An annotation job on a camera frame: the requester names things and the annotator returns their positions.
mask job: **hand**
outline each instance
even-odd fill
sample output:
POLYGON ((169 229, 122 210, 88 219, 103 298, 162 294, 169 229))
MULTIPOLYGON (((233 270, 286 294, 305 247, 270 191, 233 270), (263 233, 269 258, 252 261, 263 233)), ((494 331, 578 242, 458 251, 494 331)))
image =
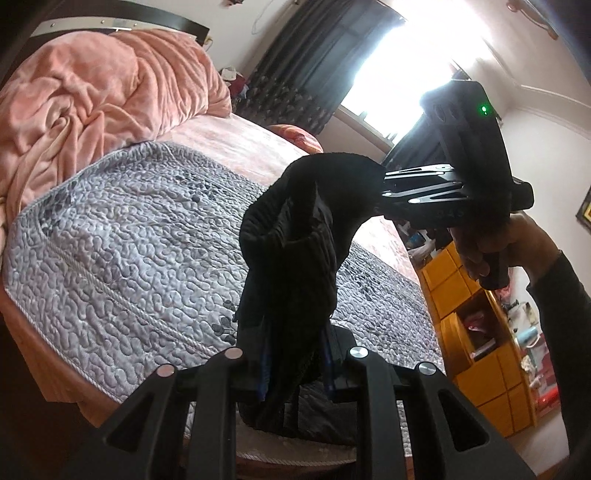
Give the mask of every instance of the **hand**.
POLYGON ((495 232, 477 227, 451 228, 450 233, 468 274, 477 280, 490 268, 482 254, 506 251, 510 267, 523 267, 534 284, 554 264, 560 250, 549 235, 526 213, 513 213, 509 222, 495 232))

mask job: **orange pillow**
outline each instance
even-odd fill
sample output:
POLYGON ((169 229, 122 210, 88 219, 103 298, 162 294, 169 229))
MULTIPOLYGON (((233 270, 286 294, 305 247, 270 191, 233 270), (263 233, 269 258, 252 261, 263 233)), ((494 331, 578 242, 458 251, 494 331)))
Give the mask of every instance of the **orange pillow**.
POLYGON ((306 153, 324 153, 316 137, 300 127, 295 125, 271 125, 268 129, 306 153))

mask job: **gray quilt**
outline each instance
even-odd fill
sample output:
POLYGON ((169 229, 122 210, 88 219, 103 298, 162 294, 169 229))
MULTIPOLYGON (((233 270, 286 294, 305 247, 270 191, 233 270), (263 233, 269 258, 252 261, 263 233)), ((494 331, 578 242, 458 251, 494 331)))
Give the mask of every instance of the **gray quilt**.
MULTIPOLYGON (((119 150, 17 217, 5 288, 68 364, 121 402, 158 365, 200 365, 235 343, 238 232, 262 191, 186 147, 119 150)), ((443 370, 416 284, 355 243, 337 284, 333 321, 360 345, 443 370)))

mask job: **wooden dresser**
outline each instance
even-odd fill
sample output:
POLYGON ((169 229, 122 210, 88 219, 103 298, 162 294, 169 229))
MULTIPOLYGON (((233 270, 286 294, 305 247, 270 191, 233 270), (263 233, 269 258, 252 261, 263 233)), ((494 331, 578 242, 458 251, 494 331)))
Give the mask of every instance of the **wooden dresser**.
POLYGON ((508 437, 536 424, 521 352, 507 317, 492 292, 483 290, 462 266, 452 243, 418 272, 443 353, 447 376, 484 416, 508 437), (496 349, 478 361, 463 320, 482 312, 496 349))

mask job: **device handle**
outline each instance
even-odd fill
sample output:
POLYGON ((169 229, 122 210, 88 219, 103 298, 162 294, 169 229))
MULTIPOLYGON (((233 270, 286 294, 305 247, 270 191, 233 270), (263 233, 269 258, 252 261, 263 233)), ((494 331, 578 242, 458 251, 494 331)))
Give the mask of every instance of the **device handle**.
POLYGON ((486 277, 480 277, 480 286, 485 290, 499 290, 509 284, 509 264, 507 263, 506 252, 484 254, 483 258, 490 267, 486 277))

